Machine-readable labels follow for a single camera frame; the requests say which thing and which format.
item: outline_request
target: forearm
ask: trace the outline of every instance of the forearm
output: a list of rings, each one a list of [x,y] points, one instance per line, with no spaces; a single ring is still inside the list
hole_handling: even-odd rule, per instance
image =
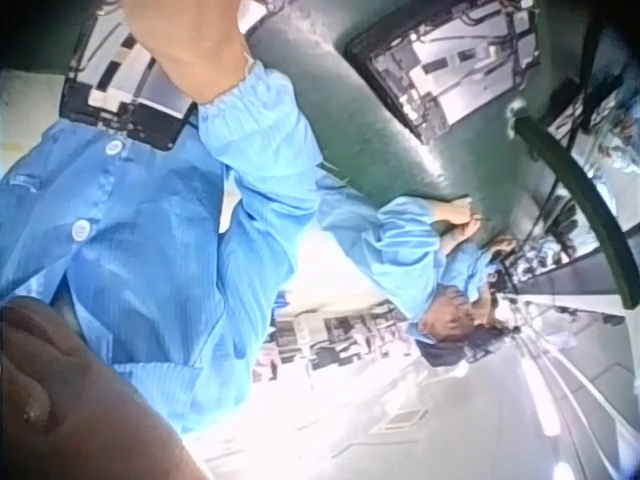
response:
[[[452,205],[438,200],[425,200],[433,215],[434,222],[449,221],[452,217]]]
[[[491,292],[487,284],[483,285],[479,292],[478,300],[473,302],[472,308],[477,323],[486,324],[491,311]]]

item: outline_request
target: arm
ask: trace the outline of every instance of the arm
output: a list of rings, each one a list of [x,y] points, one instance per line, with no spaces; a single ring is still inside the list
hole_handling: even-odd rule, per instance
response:
[[[481,225],[482,220],[479,216],[475,215],[471,217],[469,222],[456,226],[453,230],[442,236],[440,251],[444,255],[449,255],[458,245],[461,245],[471,238],[480,229]]]
[[[489,313],[491,312],[491,292],[489,285],[485,283],[478,292],[478,299],[471,305],[475,315],[476,324],[487,324]]]
[[[199,114],[202,141],[234,170],[242,194],[220,238],[218,288],[234,342],[257,353],[278,289],[295,270],[298,240],[315,215],[321,153],[291,82],[260,64]]]
[[[398,197],[378,210],[329,175],[318,185],[320,226],[407,317],[424,313],[445,262],[429,203]]]

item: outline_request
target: skin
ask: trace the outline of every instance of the skin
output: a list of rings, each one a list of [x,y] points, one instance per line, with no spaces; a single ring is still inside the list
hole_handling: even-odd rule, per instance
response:
[[[54,310],[17,298],[0,314],[3,478],[207,478]]]
[[[246,76],[248,48],[238,29],[240,0],[121,0],[131,33],[197,103]]]

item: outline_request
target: person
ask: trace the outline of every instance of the person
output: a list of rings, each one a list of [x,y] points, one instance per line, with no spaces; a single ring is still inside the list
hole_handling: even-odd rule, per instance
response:
[[[55,123],[0,181],[0,305],[49,304],[68,285],[93,353],[187,433],[248,395],[315,216],[321,153],[291,82],[250,58],[239,0],[121,5],[136,40],[197,102],[197,128],[160,152]],[[242,201],[219,234],[228,171]]]
[[[206,479],[180,436],[45,303],[2,317],[0,477]]]
[[[515,246],[500,237],[486,249],[469,241],[482,224],[468,197],[444,203],[401,196],[380,209],[326,173],[318,180],[320,227],[407,317],[421,342],[458,342],[487,322],[492,257]],[[433,222],[454,228],[442,237]]]

